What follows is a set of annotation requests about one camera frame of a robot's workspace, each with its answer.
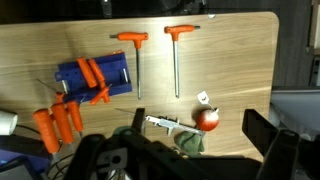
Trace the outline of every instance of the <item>green cloth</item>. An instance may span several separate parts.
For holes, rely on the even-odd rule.
[[[204,151],[202,137],[191,132],[182,132],[174,138],[174,142],[187,155],[195,155]]]

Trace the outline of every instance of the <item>apple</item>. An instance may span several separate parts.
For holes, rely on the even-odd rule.
[[[219,123],[219,109],[204,110],[197,118],[197,126],[202,131],[211,131]]]

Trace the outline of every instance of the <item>blue tool box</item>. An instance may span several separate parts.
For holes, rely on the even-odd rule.
[[[124,53],[93,58],[101,69],[106,85],[110,86],[109,96],[132,91],[128,65]],[[90,101],[100,92],[99,85],[89,88],[78,62],[58,65],[59,71],[54,74],[57,82],[64,81],[68,93],[63,101],[76,100],[78,104]]]

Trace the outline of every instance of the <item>wooden table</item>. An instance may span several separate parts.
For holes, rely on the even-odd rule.
[[[180,24],[200,25],[201,29],[180,35],[181,97],[176,99],[172,41],[164,27]],[[124,31],[149,33],[141,49],[140,101],[133,43],[109,39],[109,35]],[[122,49],[134,90],[111,97],[109,104],[81,104],[85,135],[102,133],[108,137],[115,128],[130,125],[133,116],[115,108],[134,112],[144,107],[147,114],[178,117],[180,122],[193,125],[192,114],[200,107],[196,95],[205,90],[211,104],[220,108],[221,121],[205,136],[204,154],[243,154],[261,160],[242,133],[241,124],[246,108],[268,115],[277,34],[278,19],[269,12],[3,25],[0,108],[17,112],[19,124],[35,128],[32,113],[50,107],[55,99],[36,79],[62,90],[53,78],[57,64],[75,61],[79,55],[96,57]],[[151,123],[146,136],[174,145],[173,135],[167,137],[165,128]]]

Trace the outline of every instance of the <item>dark floor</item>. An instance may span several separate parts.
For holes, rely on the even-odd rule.
[[[306,52],[312,0],[0,0],[0,24],[51,22],[102,18],[175,16],[201,13],[272,11],[280,30],[274,86],[308,86],[313,55]]]

